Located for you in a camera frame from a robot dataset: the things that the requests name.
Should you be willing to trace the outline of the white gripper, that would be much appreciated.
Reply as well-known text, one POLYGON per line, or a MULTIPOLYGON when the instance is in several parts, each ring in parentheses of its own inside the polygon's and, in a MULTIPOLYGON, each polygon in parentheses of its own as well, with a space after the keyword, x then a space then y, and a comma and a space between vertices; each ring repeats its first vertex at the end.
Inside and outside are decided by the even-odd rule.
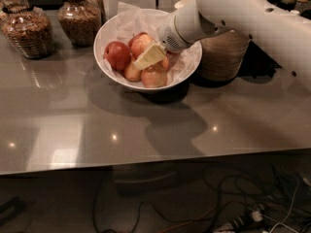
POLYGON ((175 13, 168 14, 156 30, 160 43, 150 42, 145 46, 136 45, 133 47, 133 53, 136 57, 134 65, 138 70, 144 70, 157 64, 166 56, 166 51, 176 53, 192 46, 192 43, 188 43, 180 36, 175 20, 175 13))

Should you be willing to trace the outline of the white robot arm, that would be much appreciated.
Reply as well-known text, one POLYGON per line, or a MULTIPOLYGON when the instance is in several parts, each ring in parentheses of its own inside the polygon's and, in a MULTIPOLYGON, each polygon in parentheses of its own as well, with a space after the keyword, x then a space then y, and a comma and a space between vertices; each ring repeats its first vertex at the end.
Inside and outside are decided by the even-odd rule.
POLYGON ((311 20, 267 0, 190 0, 166 17, 156 31, 158 41, 147 46, 135 66, 144 70, 169 51, 180 52, 229 30, 249 38, 311 88, 311 20))

